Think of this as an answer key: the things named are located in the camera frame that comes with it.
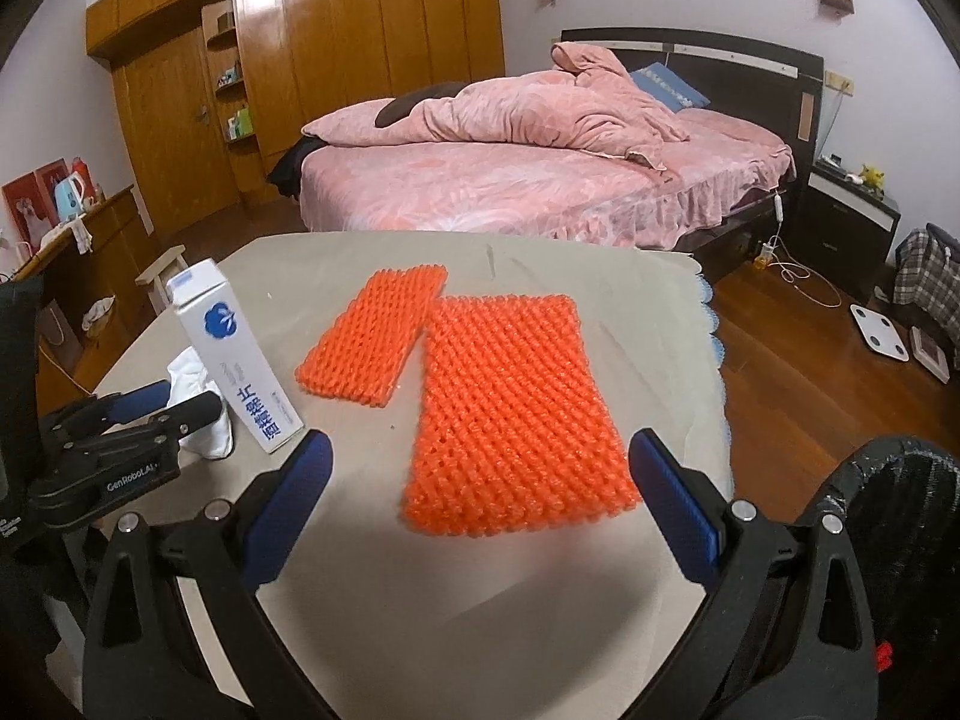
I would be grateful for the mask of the white tissue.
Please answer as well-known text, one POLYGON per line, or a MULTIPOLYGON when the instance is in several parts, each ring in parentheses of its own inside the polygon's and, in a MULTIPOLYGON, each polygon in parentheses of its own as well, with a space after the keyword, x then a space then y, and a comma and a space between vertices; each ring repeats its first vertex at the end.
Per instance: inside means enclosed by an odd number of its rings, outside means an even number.
POLYGON ((192 346, 183 349, 167 365, 167 378, 167 406, 189 403, 190 431, 182 429, 181 449, 205 460, 228 458, 235 448, 233 423, 220 387, 206 370, 199 353, 192 346))

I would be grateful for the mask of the black garment on bed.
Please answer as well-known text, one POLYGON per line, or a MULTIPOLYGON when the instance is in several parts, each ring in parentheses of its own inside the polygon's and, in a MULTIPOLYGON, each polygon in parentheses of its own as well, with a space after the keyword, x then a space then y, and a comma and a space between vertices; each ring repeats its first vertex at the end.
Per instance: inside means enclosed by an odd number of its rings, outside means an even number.
POLYGON ((301 192, 302 163, 309 154, 325 148, 327 142, 316 135, 301 135, 299 140, 280 156, 277 164, 267 174, 267 182, 272 184, 282 197, 299 199, 301 192))

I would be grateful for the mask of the small orange foam net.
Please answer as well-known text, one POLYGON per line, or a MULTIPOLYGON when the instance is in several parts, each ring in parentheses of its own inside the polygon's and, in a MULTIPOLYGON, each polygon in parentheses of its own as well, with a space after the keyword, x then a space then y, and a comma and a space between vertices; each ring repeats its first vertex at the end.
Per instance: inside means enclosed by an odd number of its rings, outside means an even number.
POLYGON ((373 273, 295 369, 299 388, 384 408, 447 279, 443 265, 373 273))

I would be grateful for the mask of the black headboard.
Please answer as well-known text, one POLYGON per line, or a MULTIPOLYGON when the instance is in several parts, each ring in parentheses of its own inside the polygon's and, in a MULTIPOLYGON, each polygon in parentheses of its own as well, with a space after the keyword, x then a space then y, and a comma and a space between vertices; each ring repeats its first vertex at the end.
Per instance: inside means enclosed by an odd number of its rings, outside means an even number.
POLYGON ((825 62, 753 37, 680 28, 566 28, 563 41, 613 50, 630 70, 659 62, 709 107, 779 135, 799 164, 814 159, 825 62))

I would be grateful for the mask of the blue pillow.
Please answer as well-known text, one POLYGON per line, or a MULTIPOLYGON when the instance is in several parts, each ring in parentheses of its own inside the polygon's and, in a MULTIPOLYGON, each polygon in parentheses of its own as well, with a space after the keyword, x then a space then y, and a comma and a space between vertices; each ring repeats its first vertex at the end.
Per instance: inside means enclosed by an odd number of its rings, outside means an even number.
POLYGON ((710 104, 706 96, 680 78, 674 70, 661 62, 654 62, 630 73, 631 80, 644 93, 658 99, 672 112, 685 109, 706 109, 710 104))

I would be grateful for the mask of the black lined trash bin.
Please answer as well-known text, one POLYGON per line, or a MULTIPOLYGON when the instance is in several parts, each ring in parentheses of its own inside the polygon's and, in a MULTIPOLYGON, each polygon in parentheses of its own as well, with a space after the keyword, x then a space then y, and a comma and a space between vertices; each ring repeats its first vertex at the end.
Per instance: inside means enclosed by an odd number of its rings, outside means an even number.
POLYGON ((958 715, 958 460, 929 440, 869 440, 802 512, 835 514, 871 608, 880 718, 958 715))

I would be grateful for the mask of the white blue carton box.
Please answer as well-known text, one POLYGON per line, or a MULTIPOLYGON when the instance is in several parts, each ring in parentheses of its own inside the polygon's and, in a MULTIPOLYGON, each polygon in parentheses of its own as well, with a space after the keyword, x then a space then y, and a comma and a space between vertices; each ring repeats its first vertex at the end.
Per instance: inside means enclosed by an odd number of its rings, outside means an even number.
POLYGON ((167 282, 174 314, 224 401, 273 454, 304 426, 260 349, 228 278, 212 259, 167 282))

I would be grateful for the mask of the light blue kettle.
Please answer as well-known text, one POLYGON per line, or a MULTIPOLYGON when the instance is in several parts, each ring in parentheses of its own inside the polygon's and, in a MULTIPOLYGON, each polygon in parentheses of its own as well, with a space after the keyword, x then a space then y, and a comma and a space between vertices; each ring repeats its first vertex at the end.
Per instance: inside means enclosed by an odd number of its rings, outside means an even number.
POLYGON ((80 172, 71 171, 53 188, 60 223, 75 220, 85 213, 86 184, 80 172))

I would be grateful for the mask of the large orange foam net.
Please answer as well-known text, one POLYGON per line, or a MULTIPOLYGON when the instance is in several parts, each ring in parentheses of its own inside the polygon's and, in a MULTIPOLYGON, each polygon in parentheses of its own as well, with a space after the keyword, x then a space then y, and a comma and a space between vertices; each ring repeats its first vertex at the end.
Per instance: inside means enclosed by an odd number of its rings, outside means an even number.
POLYGON ((402 507, 412 530, 535 532, 616 517, 640 500, 573 299, 438 301, 402 507))

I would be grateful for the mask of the white bathroom scale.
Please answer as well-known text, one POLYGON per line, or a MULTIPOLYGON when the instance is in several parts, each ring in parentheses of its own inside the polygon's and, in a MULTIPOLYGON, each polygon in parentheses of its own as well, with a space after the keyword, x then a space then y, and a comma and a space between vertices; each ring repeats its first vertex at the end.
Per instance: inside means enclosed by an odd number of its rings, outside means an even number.
POLYGON ((885 358, 900 362, 910 360, 908 345, 889 317, 859 304, 851 304, 850 312, 867 348, 885 358))

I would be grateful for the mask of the black white nightstand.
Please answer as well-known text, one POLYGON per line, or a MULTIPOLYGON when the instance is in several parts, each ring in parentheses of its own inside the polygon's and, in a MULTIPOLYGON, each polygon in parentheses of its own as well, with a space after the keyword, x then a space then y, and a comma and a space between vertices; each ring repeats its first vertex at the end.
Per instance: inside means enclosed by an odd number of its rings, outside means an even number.
POLYGON ((861 302, 871 299, 900 224, 898 205, 885 193, 815 163, 788 223, 794 257, 861 302))

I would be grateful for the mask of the bed with pink sheet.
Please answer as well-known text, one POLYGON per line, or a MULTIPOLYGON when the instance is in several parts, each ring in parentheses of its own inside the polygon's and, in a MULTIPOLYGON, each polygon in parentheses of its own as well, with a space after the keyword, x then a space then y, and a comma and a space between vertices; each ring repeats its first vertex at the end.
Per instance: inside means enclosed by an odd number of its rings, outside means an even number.
MULTIPOLYGON (((470 83, 384 98, 374 123, 387 127, 470 83)), ((500 232, 678 250, 720 280, 775 229, 813 160, 799 164, 776 133, 709 106, 675 114, 690 140, 664 146, 661 172, 511 143, 327 143, 302 163, 296 203, 311 231, 500 232)))

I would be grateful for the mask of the yellow plush toy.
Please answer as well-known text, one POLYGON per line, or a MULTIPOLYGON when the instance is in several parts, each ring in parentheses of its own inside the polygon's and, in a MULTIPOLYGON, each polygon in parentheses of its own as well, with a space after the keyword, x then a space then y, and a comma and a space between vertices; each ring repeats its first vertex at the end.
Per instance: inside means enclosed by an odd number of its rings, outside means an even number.
POLYGON ((859 177, 861 177, 862 185, 871 192, 884 192, 885 174, 882 169, 864 164, 861 167, 861 172, 859 172, 859 177))

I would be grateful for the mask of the beige table cloth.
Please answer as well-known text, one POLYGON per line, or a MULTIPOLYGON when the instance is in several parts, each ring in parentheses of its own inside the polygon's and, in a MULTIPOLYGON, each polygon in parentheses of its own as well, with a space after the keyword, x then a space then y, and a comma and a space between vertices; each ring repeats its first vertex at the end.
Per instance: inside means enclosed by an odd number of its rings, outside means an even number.
POLYGON ((331 232, 260 239, 223 265, 331 483, 259 601, 345 718, 615 718, 703 593, 644 505, 540 528, 446 532, 586 469, 602 421, 656 431, 732 486, 708 284, 685 254, 547 238, 331 232), (309 395, 295 369, 376 271, 448 277, 391 399, 309 395))

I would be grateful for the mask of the small white stool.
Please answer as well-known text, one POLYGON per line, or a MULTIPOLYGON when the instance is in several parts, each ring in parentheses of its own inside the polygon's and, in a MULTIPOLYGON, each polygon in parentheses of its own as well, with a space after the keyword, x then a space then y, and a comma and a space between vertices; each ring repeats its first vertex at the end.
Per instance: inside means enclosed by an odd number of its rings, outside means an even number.
POLYGON ((182 244, 173 245, 135 278, 135 284, 146 291, 156 316, 160 316, 171 304, 167 282, 189 268, 184 254, 185 247, 182 244))

